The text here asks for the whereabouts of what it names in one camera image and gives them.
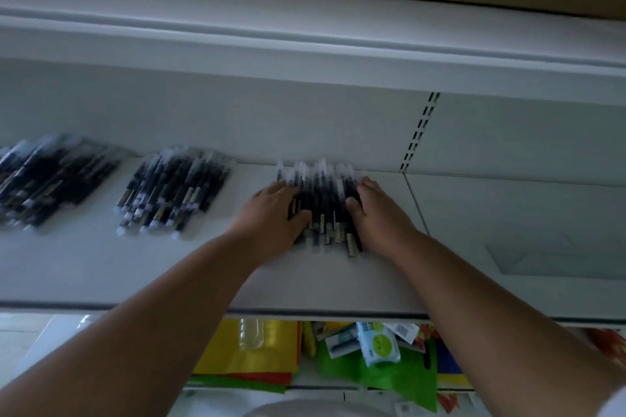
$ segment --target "barcode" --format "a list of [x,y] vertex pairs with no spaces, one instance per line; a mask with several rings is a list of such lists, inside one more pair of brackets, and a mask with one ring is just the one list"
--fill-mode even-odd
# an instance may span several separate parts
[[404,326],[402,325],[396,325],[395,326],[395,332],[397,334],[399,334],[400,336],[402,336],[403,338],[405,338],[408,334],[409,334],[409,330],[407,330]]

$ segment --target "water bottle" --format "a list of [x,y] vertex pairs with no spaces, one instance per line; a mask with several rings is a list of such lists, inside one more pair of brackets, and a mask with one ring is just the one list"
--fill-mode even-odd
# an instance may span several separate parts
[[239,323],[239,348],[243,351],[258,350],[263,346],[265,331],[263,320],[242,319]]

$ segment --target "pen refill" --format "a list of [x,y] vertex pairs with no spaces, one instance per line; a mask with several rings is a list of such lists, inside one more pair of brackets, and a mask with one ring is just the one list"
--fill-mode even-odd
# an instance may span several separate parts
[[37,230],[60,208],[80,205],[125,156],[68,134],[19,142],[0,159],[0,222]]
[[118,234],[171,234],[181,238],[192,216],[207,212],[235,160],[217,151],[174,147],[147,155],[114,207]]
[[359,255],[363,250],[361,239],[346,207],[346,199],[349,197],[361,202],[357,192],[357,177],[351,165],[333,165],[325,159],[313,166],[297,162],[293,167],[286,167],[279,162],[276,178],[299,189],[289,204],[289,219],[302,209],[312,213],[309,226],[295,244],[312,243],[313,252],[340,245],[349,257]]

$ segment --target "yellow bag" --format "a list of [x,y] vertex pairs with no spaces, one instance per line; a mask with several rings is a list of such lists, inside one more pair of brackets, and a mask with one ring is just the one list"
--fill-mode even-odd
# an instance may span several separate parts
[[298,322],[264,320],[263,346],[254,351],[239,348],[237,319],[223,319],[194,374],[297,373]]

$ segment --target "shelf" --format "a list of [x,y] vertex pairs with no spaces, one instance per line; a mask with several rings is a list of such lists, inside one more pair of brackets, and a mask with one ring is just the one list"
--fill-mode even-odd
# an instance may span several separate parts
[[[0,308],[106,310],[146,286],[193,249],[226,231],[276,168],[239,164],[206,216],[192,218],[181,240],[116,236],[113,206],[139,159],[132,159],[75,210],[44,224],[39,234],[0,232]],[[371,172],[423,230],[401,174]],[[231,304],[233,314],[290,318],[424,318],[408,281],[367,253],[348,257],[342,245],[317,253],[299,245],[258,269]]]
[[626,323],[626,188],[407,175],[429,233],[560,322]]
[[624,105],[625,34],[417,0],[0,0],[0,58],[589,104]]

